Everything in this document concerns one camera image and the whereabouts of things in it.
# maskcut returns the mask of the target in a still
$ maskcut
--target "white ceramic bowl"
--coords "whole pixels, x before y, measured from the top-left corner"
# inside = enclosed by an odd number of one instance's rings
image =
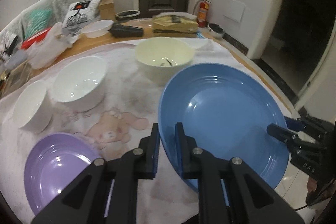
[[[164,85],[177,72],[191,64],[195,55],[187,43],[171,37],[153,37],[139,43],[135,58],[145,76]]]
[[[88,38],[101,37],[109,32],[113,24],[113,20],[100,20],[86,25],[81,32]]]
[[[53,106],[43,81],[30,84],[17,99],[13,121],[17,128],[34,133],[42,132],[53,115]]]
[[[54,100],[82,112],[94,108],[105,94],[107,63],[96,56],[79,58],[66,65],[52,87]]]

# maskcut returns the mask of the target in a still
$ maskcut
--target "red fire extinguisher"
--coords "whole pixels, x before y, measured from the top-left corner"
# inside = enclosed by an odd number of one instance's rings
[[[194,13],[195,13],[196,7],[199,5],[199,10],[197,14],[197,23],[198,23],[198,26],[201,28],[204,28],[207,25],[207,14],[210,8],[210,4],[211,4],[211,0],[199,0],[195,5]]]

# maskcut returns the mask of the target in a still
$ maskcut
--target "black pot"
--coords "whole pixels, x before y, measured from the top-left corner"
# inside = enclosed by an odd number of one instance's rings
[[[115,18],[118,20],[119,23],[127,22],[132,19],[137,19],[140,17],[140,11],[138,10],[127,10],[115,15]]]

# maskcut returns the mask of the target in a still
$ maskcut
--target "tablecloth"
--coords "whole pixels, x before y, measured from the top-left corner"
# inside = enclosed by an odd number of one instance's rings
[[[30,150],[42,137],[54,132],[72,133],[95,145],[106,159],[114,159],[137,147],[141,138],[150,135],[152,123],[157,122],[158,102],[163,88],[147,80],[138,71],[134,47],[139,42],[141,40],[104,45],[66,58],[0,100],[0,190],[24,224],[30,223],[34,217],[24,189],[25,162]],[[24,88],[42,79],[50,90],[61,68],[88,55],[100,56],[108,62],[104,100],[94,109],[81,113],[53,102],[52,120],[42,133],[16,129],[12,120],[13,107]],[[196,51],[193,63],[204,62],[229,65],[247,73],[268,90],[284,115],[291,115],[258,76],[239,63],[226,48],[212,40],[208,40],[205,46]],[[103,147],[96,139],[96,133],[101,130],[106,139],[113,140],[107,141]],[[153,181],[139,181],[137,223],[182,223],[198,213],[198,195],[174,171],[162,145],[158,166]]]

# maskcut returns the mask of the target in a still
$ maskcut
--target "black baseboard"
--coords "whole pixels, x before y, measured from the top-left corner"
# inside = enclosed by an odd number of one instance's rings
[[[244,55],[247,54],[247,52],[249,51],[249,49],[247,47],[245,47],[243,44],[241,44],[238,40],[234,39],[231,35],[225,33],[223,35],[223,39],[225,39],[227,42],[229,42],[232,46],[234,46],[235,48],[237,48],[241,53],[243,53]]]
[[[274,83],[281,89],[281,91],[287,96],[287,98],[294,104],[297,100],[295,92],[286,84],[286,82],[275,72],[264,60],[254,59],[254,63],[258,65]]]

